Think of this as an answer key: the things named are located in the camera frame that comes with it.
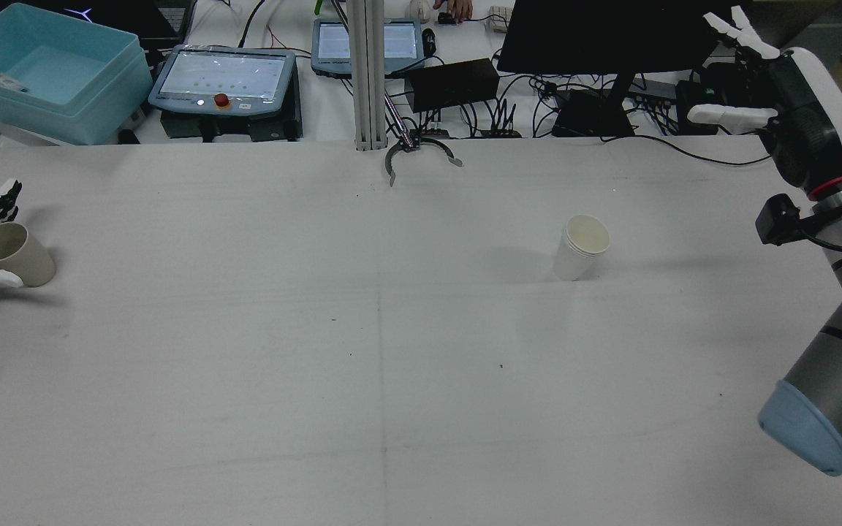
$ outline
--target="plastic storage box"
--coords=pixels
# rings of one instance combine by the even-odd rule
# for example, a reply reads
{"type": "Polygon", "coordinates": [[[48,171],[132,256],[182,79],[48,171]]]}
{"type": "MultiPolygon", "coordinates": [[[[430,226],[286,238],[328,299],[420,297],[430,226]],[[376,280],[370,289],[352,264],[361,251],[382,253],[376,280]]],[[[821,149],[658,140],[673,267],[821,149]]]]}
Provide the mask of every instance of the plastic storage box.
{"type": "Polygon", "coordinates": [[[100,144],[151,90],[138,37],[27,4],[0,12],[0,122],[72,144],[100,144]]]}

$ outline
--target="screen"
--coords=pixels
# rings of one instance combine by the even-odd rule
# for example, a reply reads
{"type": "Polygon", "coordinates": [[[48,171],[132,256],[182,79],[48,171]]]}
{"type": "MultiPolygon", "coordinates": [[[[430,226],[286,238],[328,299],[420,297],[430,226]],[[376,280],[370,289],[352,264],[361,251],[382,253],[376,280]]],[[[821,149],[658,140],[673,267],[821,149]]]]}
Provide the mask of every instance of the screen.
{"type": "MultiPolygon", "coordinates": [[[[417,57],[417,40],[414,24],[394,23],[384,27],[385,58],[417,57]]],[[[340,23],[320,26],[317,58],[350,58],[350,37],[340,23]]]]}
{"type": "Polygon", "coordinates": [[[278,90],[284,60],[229,54],[178,53],[164,94],[227,94],[271,101],[278,90]]]}
{"type": "Polygon", "coordinates": [[[718,35],[702,15],[729,20],[748,0],[517,0],[498,70],[538,74],[679,71],[701,66],[718,35]]]}
{"type": "Polygon", "coordinates": [[[154,2],[146,0],[0,0],[0,9],[11,4],[61,13],[71,18],[114,27],[139,37],[177,37],[154,2]]]}

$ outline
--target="cup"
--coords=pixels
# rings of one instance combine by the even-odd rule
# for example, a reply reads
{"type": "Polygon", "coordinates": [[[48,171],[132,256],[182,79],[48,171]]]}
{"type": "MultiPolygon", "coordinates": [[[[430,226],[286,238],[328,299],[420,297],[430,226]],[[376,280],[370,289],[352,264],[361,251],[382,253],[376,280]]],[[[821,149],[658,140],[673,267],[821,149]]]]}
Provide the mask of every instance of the cup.
{"type": "Polygon", "coordinates": [[[0,223],[0,269],[27,286],[42,286],[54,276],[54,260],[23,224],[0,223]]]}
{"type": "Polygon", "coordinates": [[[593,216],[574,216],[564,224],[561,244],[554,257],[558,279],[572,282],[587,272],[594,259],[609,248],[609,231],[593,216]]]}

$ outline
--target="white desk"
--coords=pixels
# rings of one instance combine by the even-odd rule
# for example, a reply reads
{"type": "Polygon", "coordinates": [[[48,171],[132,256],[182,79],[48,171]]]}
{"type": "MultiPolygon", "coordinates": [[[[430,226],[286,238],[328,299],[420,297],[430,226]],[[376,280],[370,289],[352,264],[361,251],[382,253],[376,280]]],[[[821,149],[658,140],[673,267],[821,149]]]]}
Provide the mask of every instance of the white desk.
{"type": "Polygon", "coordinates": [[[58,266],[0,289],[0,524],[842,524],[755,423],[841,296],[772,164],[517,144],[0,150],[58,266]]]}

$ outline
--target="keyboard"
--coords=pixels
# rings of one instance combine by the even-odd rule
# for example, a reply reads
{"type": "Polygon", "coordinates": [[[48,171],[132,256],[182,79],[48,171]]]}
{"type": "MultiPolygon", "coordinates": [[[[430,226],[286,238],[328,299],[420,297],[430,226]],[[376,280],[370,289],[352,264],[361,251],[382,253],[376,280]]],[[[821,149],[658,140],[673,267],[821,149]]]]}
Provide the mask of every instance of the keyboard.
{"type": "Polygon", "coordinates": [[[512,19],[512,8],[505,6],[490,6],[487,24],[496,33],[509,32],[509,20],[512,19]]]}

